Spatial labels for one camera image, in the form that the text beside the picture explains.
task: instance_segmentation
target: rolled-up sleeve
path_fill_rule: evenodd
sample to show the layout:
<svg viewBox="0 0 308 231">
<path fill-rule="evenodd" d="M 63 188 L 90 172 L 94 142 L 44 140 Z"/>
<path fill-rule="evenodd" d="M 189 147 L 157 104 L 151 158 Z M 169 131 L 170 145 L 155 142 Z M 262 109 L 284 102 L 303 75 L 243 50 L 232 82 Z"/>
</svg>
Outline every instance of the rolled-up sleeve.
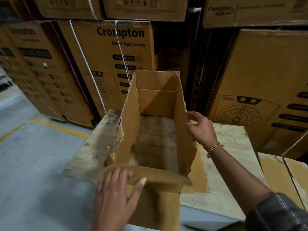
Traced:
<svg viewBox="0 0 308 231">
<path fill-rule="evenodd" d="M 247 215 L 245 227 L 247 231 L 308 231 L 308 212 L 287 195 L 275 193 Z"/>
</svg>

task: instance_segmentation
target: human hand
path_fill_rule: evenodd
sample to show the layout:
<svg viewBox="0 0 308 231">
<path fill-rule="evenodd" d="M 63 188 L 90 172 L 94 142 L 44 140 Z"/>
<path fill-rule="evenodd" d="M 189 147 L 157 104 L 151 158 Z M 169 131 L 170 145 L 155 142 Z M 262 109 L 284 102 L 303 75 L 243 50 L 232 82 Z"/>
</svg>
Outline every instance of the human hand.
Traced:
<svg viewBox="0 0 308 231">
<path fill-rule="evenodd" d="M 147 181 L 142 178 L 128 199 L 126 186 L 129 176 L 132 176 L 131 172 L 117 168 L 97 186 L 91 231 L 120 231 L 127 224 Z"/>
<path fill-rule="evenodd" d="M 193 125 L 188 122 L 185 124 L 185 128 L 206 151 L 209 151 L 214 145 L 218 144 L 213 122 L 211 120 L 199 112 L 187 112 L 186 114 L 189 119 L 198 123 Z"/>
</svg>

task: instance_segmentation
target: person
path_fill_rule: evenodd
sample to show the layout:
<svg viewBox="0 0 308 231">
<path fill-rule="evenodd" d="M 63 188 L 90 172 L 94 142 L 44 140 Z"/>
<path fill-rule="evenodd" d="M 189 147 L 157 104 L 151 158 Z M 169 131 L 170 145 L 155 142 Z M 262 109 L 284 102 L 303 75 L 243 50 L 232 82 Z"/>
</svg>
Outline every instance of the person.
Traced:
<svg viewBox="0 0 308 231">
<path fill-rule="evenodd" d="M 213 122 L 198 112 L 187 112 L 197 122 L 185 128 L 201 144 L 213 160 L 233 197 L 246 215 L 247 231 L 308 231 L 308 212 L 300 209 L 282 193 L 274 193 L 260 182 L 223 147 L 215 147 L 218 140 Z M 126 181 L 130 172 L 116 169 L 97 187 L 95 215 L 91 231 L 120 231 L 136 209 L 146 178 L 142 178 L 127 198 Z"/>
</svg>

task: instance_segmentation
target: fingernail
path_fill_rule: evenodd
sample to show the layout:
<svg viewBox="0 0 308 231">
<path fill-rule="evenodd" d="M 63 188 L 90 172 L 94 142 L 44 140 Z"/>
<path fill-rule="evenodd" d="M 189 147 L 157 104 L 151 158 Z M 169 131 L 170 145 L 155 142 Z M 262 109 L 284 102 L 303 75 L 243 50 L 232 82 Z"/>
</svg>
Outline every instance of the fingernail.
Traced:
<svg viewBox="0 0 308 231">
<path fill-rule="evenodd" d="M 142 178 L 142 179 L 140 180 L 140 182 L 141 182 L 142 185 L 145 185 L 145 183 L 147 182 L 147 179 L 144 177 L 144 178 Z"/>
</svg>

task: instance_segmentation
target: person's left hand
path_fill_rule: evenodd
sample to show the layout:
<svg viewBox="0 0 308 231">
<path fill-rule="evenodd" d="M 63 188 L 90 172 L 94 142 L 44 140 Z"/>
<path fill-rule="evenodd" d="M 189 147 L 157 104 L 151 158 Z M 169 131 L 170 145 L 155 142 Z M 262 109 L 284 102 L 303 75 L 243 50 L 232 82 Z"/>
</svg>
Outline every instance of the person's left hand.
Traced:
<svg viewBox="0 0 308 231">
<path fill-rule="evenodd" d="M 128 176 L 129 172 L 126 169 L 117 168 L 97 186 L 91 231 L 120 231 L 127 224 L 147 181 L 146 178 L 142 178 L 128 199 Z"/>
</svg>

